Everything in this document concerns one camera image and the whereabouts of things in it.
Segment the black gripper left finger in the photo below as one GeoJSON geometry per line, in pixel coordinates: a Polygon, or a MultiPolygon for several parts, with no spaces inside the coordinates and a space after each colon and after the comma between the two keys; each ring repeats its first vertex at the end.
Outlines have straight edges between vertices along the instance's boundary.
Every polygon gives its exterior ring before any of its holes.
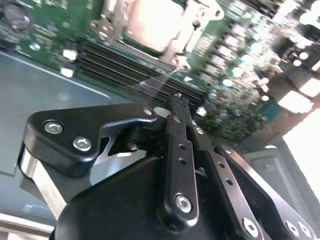
{"type": "Polygon", "coordinates": [[[40,111],[25,126],[21,187],[38,194],[57,222],[78,194],[145,158],[163,158],[166,140],[188,141],[181,94],[163,108],[124,103],[40,111]]]}

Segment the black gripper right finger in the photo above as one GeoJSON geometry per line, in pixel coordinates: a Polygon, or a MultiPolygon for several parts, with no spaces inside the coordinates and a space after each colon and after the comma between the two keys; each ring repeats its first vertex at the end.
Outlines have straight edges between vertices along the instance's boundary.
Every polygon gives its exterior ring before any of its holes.
{"type": "Polygon", "coordinates": [[[189,125],[196,162],[215,187],[229,240],[315,240],[314,230],[234,149],[213,147],[205,131],[193,123],[189,100],[179,97],[189,125]]]}

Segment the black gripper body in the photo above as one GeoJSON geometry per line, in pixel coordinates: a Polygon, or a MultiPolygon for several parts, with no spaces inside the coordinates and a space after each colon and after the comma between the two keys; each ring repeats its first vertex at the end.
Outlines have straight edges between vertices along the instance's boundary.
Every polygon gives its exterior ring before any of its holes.
{"type": "Polygon", "coordinates": [[[53,240],[228,240],[216,188],[187,141],[171,135],[147,157],[74,197],[53,240]]]}

